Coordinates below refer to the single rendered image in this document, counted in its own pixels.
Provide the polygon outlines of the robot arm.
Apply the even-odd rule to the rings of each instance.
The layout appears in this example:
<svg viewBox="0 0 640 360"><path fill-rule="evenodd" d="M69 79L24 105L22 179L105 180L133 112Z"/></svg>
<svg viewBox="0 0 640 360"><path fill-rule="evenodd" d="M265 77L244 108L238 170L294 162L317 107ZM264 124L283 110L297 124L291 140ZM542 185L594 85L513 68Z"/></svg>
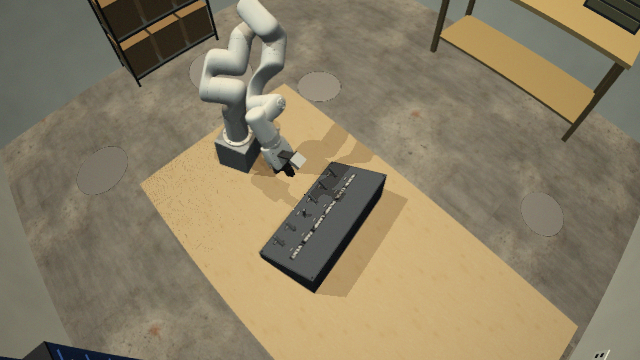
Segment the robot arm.
<svg viewBox="0 0 640 360"><path fill-rule="evenodd" d="M223 138L228 145L247 144L253 132L263 148L270 148L281 138L273 120L284 111L286 101L280 94L262 95L262 91L284 68L287 33L258 0L240 0L237 14L244 22L232 31L228 50L211 49L205 57L199 97L204 102L223 104ZM241 80L216 77L245 74L256 35L262 39L261 62L248 88Z"/></svg>

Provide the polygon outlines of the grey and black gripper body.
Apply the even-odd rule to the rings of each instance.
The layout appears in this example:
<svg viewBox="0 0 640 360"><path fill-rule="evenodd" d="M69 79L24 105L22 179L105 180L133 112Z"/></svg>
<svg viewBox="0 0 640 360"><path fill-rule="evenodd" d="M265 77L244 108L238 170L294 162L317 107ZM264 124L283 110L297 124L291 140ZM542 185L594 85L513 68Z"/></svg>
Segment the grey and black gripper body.
<svg viewBox="0 0 640 360"><path fill-rule="evenodd" d="M287 159L277 157L277 155L282 150L293 152L293 149L288 143L288 141L281 134L280 136L281 138L276 145L270 148L261 147L261 152L267 165L269 166L270 169L272 169L272 166L273 166L277 171L280 170L288 161ZM271 164L272 166L270 166Z"/></svg>

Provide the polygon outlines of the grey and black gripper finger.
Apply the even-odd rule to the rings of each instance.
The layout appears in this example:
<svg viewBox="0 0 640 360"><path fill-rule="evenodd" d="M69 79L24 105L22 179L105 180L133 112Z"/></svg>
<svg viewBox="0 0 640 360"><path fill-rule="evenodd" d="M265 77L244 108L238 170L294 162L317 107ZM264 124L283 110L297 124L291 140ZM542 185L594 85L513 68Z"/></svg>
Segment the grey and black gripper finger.
<svg viewBox="0 0 640 360"><path fill-rule="evenodd" d="M275 174L278 174L280 171L284 171L284 172L285 172L285 174L286 174L288 177L289 177L289 176L290 176L290 177L294 177L294 175L293 175L293 173L291 172L291 170L290 170L290 169L288 169L285 165L284 165L280 170L278 170L278 171L277 171L273 166L272 166L272 168L273 168L273 171L274 171L274 173L275 173Z"/></svg>
<svg viewBox="0 0 640 360"><path fill-rule="evenodd" d="M295 175L295 172L294 172L294 170L293 170L293 168L292 168L292 165L291 165L290 163L286 163L285 165L286 165L286 167L287 167L288 169L290 169L290 170L291 170L291 172L293 173L293 175Z"/></svg>

